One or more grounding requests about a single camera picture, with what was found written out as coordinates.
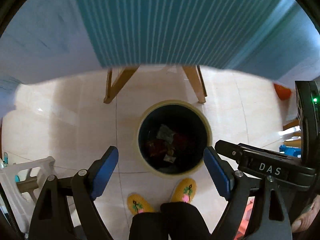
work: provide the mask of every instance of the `hand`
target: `hand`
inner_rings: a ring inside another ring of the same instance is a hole
[[[320,210],[320,195],[317,195],[313,200],[313,203],[310,207],[310,210],[306,213],[300,215],[291,226],[291,231],[293,233],[305,231],[309,228],[312,224],[313,220],[315,219],[316,215]]]

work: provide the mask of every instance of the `yellow shoe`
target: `yellow shoe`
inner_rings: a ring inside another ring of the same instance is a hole
[[[183,179],[175,188],[170,202],[190,203],[196,194],[197,184],[191,178]]]
[[[139,194],[131,194],[127,198],[127,205],[132,215],[154,212],[153,207]]]

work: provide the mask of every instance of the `bolt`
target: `bolt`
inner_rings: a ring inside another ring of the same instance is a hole
[[[79,170],[78,174],[79,174],[79,176],[84,176],[87,174],[87,171],[86,170]]]
[[[243,172],[242,171],[235,171],[235,175],[239,178],[241,178],[243,176]]]
[[[269,180],[270,182],[274,182],[275,181],[275,179],[271,175],[267,176],[267,180]]]
[[[54,176],[54,175],[50,175],[50,176],[47,177],[47,180],[48,181],[53,181],[55,177],[56,176]]]

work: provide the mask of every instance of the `black pants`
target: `black pants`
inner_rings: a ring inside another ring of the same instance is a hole
[[[165,203],[161,213],[141,213],[132,219],[129,240],[207,240],[209,230],[198,209],[188,203]]]

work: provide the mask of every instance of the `round trash bin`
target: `round trash bin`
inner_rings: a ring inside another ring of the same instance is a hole
[[[189,103],[168,100],[142,116],[136,143],[139,156],[156,175],[171,177],[196,171],[204,148],[212,143],[206,117]]]

